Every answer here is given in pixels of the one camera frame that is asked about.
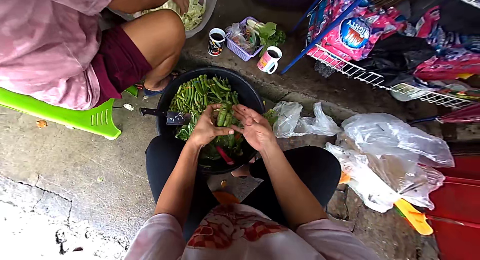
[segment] hand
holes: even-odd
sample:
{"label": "hand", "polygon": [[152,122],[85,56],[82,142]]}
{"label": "hand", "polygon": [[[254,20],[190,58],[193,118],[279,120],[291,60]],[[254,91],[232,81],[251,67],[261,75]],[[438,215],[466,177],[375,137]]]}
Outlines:
{"label": "hand", "polygon": [[213,110],[219,108],[221,108],[221,104],[211,104],[207,106],[187,142],[203,147],[210,143],[216,136],[235,133],[231,128],[216,127],[214,125]]}
{"label": "hand", "polygon": [[173,0],[180,8],[180,15],[188,12],[188,6],[190,5],[190,0]]}
{"label": "hand", "polygon": [[242,129],[232,125],[232,129],[242,133],[252,148],[262,152],[269,145],[277,143],[272,128],[264,116],[241,104],[232,106],[232,109],[235,117],[244,126]]}

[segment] black pants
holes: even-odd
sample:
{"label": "black pants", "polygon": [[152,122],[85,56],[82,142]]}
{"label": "black pants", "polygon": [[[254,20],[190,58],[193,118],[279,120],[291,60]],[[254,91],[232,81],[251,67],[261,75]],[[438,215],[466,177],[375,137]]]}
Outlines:
{"label": "black pants", "polygon": [[[150,142],[145,152],[148,181],[155,203],[177,164],[184,144],[184,141],[177,138],[157,136]],[[284,154],[303,183],[325,207],[340,180],[339,161],[325,149],[313,146],[292,149]],[[254,207],[273,221],[288,226],[262,159],[250,165],[250,173],[253,177],[263,179],[263,182],[242,201],[242,204]],[[219,202],[208,188],[206,177],[197,173],[190,212],[183,227],[183,237],[188,240],[203,217],[217,205]]]}

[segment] floral pink shirt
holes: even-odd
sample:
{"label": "floral pink shirt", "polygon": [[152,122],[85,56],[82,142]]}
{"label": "floral pink shirt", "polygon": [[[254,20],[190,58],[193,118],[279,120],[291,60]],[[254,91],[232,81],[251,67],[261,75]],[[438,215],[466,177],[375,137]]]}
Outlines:
{"label": "floral pink shirt", "polygon": [[157,214],[140,229],[125,260],[379,260],[344,226],[328,219],[296,233],[242,204],[219,205],[187,243],[169,214]]}
{"label": "floral pink shirt", "polygon": [[99,100],[90,61],[111,0],[0,0],[0,87],[87,110]]}

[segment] yellow plastic handle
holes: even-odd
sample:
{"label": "yellow plastic handle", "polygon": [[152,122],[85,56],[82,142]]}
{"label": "yellow plastic handle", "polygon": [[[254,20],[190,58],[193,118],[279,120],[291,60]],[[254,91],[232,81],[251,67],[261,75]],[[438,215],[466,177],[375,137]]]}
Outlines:
{"label": "yellow plastic handle", "polygon": [[417,230],[421,235],[431,235],[434,230],[427,223],[427,217],[425,214],[416,210],[410,203],[404,199],[400,199],[395,202],[395,206],[405,215],[407,220],[411,223],[413,228]]}

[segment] purple plastic basket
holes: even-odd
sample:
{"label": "purple plastic basket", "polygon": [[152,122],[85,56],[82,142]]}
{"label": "purple plastic basket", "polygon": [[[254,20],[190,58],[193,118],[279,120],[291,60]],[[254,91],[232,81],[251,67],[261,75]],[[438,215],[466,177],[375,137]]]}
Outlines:
{"label": "purple plastic basket", "polygon": [[[252,19],[252,20],[255,20],[256,22],[259,22],[258,20],[256,20],[255,18],[253,17],[247,17],[245,18],[242,22],[240,22],[240,25],[244,25],[247,23],[247,20],[249,19]],[[232,39],[230,39],[230,32],[228,32],[226,34],[226,46],[228,47],[228,49],[230,49],[231,51],[233,51],[233,53],[237,54],[237,56],[239,56],[243,61],[248,61],[251,57],[255,57],[256,55],[258,55],[258,53],[260,53],[260,51],[262,50],[262,48],[264,47],[263,45],[261,45],[257,51],[255,51],[255,53],[253,53],[252,55],[248,54],[245,50],[243,50],[241,47],[239,47],[235,42],[233,42]]]}

